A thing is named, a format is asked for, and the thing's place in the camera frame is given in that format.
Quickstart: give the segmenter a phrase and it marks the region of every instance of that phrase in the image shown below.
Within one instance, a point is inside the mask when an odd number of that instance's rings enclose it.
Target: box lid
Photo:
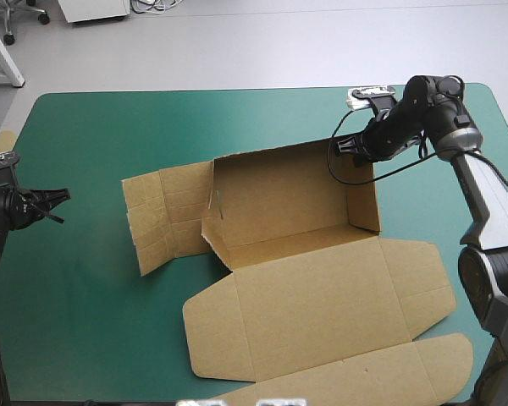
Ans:
[[[198,376],[266,381],[409,343],[455,307],[436,247],[371,237],[237,268],[183,314]]]

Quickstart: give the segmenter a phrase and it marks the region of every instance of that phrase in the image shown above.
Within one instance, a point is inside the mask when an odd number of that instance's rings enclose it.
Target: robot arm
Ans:
[[[464,83],[455,76],[414,76],[402,99],[389,87],[349,92],[352,109],[375,117],[360,133],[337,137],[337,155],[386,161],[429,140],[455,170],[473,223],[461,239],[459,275],[480,325],[495,343],[467,404],[508,406],[508,188],[480,152],[483,137],[463,105]]]

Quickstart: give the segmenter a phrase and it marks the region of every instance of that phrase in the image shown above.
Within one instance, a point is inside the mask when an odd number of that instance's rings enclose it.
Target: gray floor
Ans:
[[[422,73],[488,85],[508,121],[508,2],[184,0],[164,16],[86,26],[41,4],[51,24],[18,16],[9,48],[26,85],[0,97],[0,122],[16,133],[49,92],[400,84]]]

